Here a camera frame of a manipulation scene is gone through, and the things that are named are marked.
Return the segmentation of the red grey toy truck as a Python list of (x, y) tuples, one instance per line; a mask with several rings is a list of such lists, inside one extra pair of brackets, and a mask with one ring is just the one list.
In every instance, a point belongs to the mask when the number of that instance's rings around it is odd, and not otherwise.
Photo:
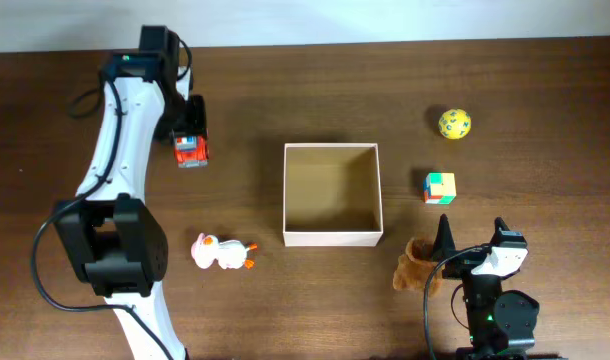
[(209, 162), (207, 140), (201, 135), (176, 137), (174, 155), (179, 168), (205, 167)]

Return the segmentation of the colourful puzzle cube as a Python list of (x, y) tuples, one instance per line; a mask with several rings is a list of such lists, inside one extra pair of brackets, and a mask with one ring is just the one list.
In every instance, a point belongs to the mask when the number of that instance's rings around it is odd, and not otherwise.
[(455, 175), (453, 173), (429, 173), (423, 183), (423, 195), (426, 204), (450, 204), (457, 195)]

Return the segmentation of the yellow ball with blue letters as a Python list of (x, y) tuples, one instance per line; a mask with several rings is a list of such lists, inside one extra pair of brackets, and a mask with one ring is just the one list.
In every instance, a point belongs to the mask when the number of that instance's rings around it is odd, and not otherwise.
[(472, 128), (471, 116), (463, 109), (449, 109), (438, 121), (439, 133), (450, 140), (465, 137)]

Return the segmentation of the pink white toy duck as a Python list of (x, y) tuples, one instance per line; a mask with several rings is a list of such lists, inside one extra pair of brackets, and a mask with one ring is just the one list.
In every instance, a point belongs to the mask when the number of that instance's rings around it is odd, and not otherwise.
[(191, 246), (191, 257), (201, 269), (208, 269), (217, 263), (221, 269), (251, 269), (255, 262), (248, 253), (256, 250), (255, 243), (245, 245), (239, 240), (220, 241), (215, 235), (200, 233)]

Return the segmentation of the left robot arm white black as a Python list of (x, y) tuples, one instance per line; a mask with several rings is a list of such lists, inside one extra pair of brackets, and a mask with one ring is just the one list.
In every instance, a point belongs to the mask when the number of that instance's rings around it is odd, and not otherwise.
[(145, 204), (153, 141), (169, 142), (181, 168), (208, 161), (204, 99), (192, 92), (189, 49), (163, 25), (145, 25), (133, 52), (114, 53), (99, 72), (103, 121), (96, 148), (54, 225), (76, 277), (115, 312), (137, 359), (186, 359), (163, 294), (166, 235)]

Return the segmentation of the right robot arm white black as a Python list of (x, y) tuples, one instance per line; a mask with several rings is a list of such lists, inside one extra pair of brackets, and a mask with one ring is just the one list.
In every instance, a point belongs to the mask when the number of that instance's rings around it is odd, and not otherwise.
[(534, 329), (540, 311), (538, 301), (518, 290), (502, 288), (516, 275), (528, 255), (522, 233), (494, 220), (494, 234), (487, 243), (462, 250), (455, 247), (448, 217), (439, 219), (431, 259), (436, 265), (428, 276), (423, 295), (424, 335), (432, 359), (436, 357), (429, 329), (430, 285), (441, 273), (461, 282), (466, 307), (470, 346), (455, 352), (457, 359), (525, 359), (534, 347)]

